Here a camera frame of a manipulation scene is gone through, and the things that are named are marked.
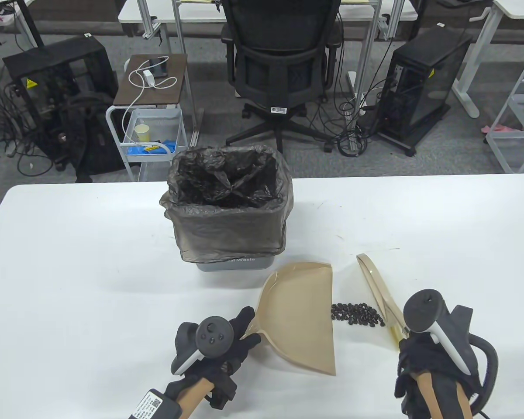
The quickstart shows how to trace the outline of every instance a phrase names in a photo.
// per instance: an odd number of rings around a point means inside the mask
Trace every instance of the black computer tower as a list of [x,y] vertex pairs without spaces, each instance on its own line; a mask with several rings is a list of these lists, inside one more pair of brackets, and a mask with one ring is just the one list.
[[406,155],[449,110],[446,98],[471,40],[439,24],[394,51],[376,123]]
[[66,104],[85,93],[104,94],[110,100],[117,94],[118,80],[107,52],[93,36],[32,48],[3,62],[39,133],[34,143],[54,162],[69,157],[59,140],[66,132],[61,113]]

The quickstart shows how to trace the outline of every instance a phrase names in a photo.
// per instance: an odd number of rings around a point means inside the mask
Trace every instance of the chair base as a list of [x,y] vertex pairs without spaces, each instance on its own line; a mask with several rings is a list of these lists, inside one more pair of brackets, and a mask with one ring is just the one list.
[[234,142],[246,140],[247,138],[253,137],[258,134],[262,134],[268,131],[274,131],[276,134],[276,145],[278,151],[283,153],[283,131],[296,132],[298,134],[307,135],[309,137],[318,138],[324,140],[324,152],[332,152],[334,149],[334,139],[330,135],[326,135],[323,132],[313,130],[312,128],[305,127],[301,124],[293,122],[292,117],[304,113],[306,114],[307,109],[304,104],[296,106],[288,110],[287,114],[268,113],[265,110],[257,108],[249,103],[245,104],[245,108],[242,111],[243,118],[250,118],[250,114],[253,113],[258,115],[264,122],[256,127],[250,128],[246,131],[240,132],[232,137],[229,137],[225,144],[231,145]]

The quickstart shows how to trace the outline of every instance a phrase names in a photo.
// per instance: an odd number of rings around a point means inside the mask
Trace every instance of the pink cloth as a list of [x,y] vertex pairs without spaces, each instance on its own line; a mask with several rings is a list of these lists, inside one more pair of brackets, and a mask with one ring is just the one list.
[[[487,134],[489,131],[491,131],[491,127],[488,127],[487,125],[481,128],[481,132],[483,132],[484,134]],[[493,131],[494,132],[512,132],[512,131],[518,131],[518,130],[498,124]]]

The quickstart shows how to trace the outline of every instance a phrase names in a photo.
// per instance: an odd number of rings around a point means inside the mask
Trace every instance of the trash can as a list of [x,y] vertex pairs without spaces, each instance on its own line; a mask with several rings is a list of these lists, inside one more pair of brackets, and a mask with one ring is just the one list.
[[262,145],[177,154],[160,204],[184,261],[203,271],[264,269],[286,247],[293,184],[281,153]]

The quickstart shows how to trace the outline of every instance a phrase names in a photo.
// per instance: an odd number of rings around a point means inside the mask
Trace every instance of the black bag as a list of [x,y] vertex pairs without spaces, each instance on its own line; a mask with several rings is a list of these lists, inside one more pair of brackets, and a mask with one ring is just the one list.
[[286,246],[293,184],[273,148],[203,148],[172,160],[159,202],[172,220],[184,261],[220,262],[278,255]]
[[91,182],[89,175],[124,169],[105,117],[112,104],[107,94],[86,92],[67,99],[62,109],[64,148],[76,170],[77,183]]

